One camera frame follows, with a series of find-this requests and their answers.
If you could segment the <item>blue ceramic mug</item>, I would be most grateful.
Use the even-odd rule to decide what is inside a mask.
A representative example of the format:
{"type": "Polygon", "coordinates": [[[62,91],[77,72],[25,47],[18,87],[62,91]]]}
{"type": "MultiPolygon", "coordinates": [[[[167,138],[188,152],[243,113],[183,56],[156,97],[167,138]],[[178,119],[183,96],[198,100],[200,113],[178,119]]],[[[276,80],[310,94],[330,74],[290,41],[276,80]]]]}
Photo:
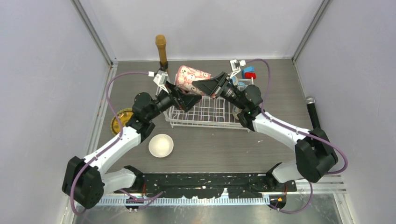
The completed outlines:
{"type": "Polygon", "coordinates": [[[230,82],[231,82],[234,86],[236,86],[236,88],[237,88],[238,90],[240,90],[240,91],[242,91],[243,89],[246,88],[246,84],[245,84],[244,82],[239,81],[239,79],[238,79],[236,76],[232,77],[231,80],[230,80],[230,82]]]}

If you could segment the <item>pink ceramic mug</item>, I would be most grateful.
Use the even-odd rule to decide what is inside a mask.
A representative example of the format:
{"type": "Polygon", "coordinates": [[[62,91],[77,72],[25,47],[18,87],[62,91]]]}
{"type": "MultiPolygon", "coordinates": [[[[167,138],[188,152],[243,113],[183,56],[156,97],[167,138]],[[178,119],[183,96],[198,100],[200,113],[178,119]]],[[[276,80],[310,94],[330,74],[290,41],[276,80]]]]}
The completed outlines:
{"type": "Polygon", "coordinates": [[[206,80],[210,78],[210,73],[183,65],[179,67],[179,70],[176,74],[175,83],[177,87],[181,88],[186,92],[204,96],[205,94],[197,87],[195,87],[192,82],[197,80],[206,80]]]}

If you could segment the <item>white floral bowl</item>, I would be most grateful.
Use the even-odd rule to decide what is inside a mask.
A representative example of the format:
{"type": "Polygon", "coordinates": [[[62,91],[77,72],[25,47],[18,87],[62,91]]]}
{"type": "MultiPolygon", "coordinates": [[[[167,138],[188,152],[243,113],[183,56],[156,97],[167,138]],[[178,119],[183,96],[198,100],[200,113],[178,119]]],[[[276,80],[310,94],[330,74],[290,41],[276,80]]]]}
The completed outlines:
{"type": "Polygon", "coordinates": [[[157,158],[164,158],[170,155],[174,148],[173,139],[167,134],[154,136],[148,145],[149,152],[157,158]]]}

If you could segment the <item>cream green ceramic mug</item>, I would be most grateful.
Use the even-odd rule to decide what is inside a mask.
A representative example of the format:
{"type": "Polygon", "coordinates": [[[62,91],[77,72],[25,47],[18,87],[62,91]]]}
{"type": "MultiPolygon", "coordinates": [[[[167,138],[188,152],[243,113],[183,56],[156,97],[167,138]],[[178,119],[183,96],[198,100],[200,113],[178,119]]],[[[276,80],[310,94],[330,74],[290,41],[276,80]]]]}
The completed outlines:
{"type": "Polygon", "coordinates": [[[232,108],[232,115],[236,120],[239,120],[238,115],[242,112],[242,110],[236,106],[232,108]]]}

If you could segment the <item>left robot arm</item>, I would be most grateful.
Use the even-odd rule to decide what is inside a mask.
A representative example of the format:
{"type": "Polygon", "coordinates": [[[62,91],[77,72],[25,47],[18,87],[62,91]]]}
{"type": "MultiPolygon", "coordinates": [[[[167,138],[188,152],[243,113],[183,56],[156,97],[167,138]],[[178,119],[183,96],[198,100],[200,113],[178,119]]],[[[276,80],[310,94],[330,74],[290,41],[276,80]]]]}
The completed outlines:
{"type": "Polygon", "coordinates": [[[133,115],[118,135],[84,158],[75,156],[68,161],[62,191],[70,197],[73,212],[80,215],[75,203],[85,210],[91,209],[103,195],[117,190],[140,192],[143,180],[139,170],[125,166],[117,172],[108,173],[109,168],[150,136],[155,128],[154,118],[172,106],[187,112],[201,99],[201,95],[185,93],[169,82],[156,98],[147,92],[137,94],[132,107],[133,115]]]}

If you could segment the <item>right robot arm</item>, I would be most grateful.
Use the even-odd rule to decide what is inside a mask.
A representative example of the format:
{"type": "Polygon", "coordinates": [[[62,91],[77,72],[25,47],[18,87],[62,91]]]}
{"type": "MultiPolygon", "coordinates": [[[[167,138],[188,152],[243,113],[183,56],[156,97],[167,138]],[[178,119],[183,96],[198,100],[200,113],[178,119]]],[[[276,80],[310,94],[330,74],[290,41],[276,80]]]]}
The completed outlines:
{"type": "Polygon", "coordinates": [[[335,149],[321,128],[295,127],[265,112],[261,108],[263,99],[259,87],[250,84],[240,90],[226,73],[195,80],[192,85],[211,98],[221,97],[239,108],[238,120],[243,127],[267,135],[294,151],[294,160],[281,162],[267,172],[266,183],[271,191],[279,191],[286,182],[297,179],[316,183],[337,164],[335,149]]]}

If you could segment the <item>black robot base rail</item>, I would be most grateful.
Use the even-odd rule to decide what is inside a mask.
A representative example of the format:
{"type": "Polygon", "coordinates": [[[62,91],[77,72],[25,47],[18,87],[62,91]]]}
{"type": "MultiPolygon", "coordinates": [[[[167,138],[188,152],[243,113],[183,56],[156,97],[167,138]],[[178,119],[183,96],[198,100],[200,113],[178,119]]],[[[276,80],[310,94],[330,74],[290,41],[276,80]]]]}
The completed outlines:
{"type": "Polygon", "coordinates": [[[187,199],[219,198],[227,191],[232,199],[258,198],[260,193],[295,192],[294,181],[277,183],[266,173],[145,173],[124,191],[139,196],[187,199]]]}

